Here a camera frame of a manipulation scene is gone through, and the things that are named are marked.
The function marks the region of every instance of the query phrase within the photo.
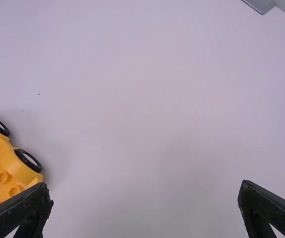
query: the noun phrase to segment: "yellow toy car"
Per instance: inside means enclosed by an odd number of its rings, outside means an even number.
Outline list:
[[[43,181],[42,165],[10,144],[9,129],[0,121],[0,203]]]

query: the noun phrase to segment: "white table surface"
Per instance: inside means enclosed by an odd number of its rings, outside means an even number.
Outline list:
[[[0,1],[0,119],[45,167],[45,238],[247,237],[241,181],[285,198],[285,13]]]

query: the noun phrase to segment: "metal bracket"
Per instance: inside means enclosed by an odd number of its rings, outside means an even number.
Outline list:
[[[249,5],[251,8],[253,8],[255,11],[257,11],[259,14],[264,15],[268,11],[270,11],[274,6],[277,5],[277,2],[272,1],[266,1],[266,0],[242,0],[244,3]]]

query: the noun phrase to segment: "toy car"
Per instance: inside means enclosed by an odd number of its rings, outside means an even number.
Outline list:
[[[9,129],[0,121],[0,203],[43,181],[42,165],[10,144]]]

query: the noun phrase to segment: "white surface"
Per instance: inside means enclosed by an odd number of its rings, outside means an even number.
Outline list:
[[[0,2],[0,119],[46,168],[45,237],[247,237],[241,181],[285,198],[285,13]]]

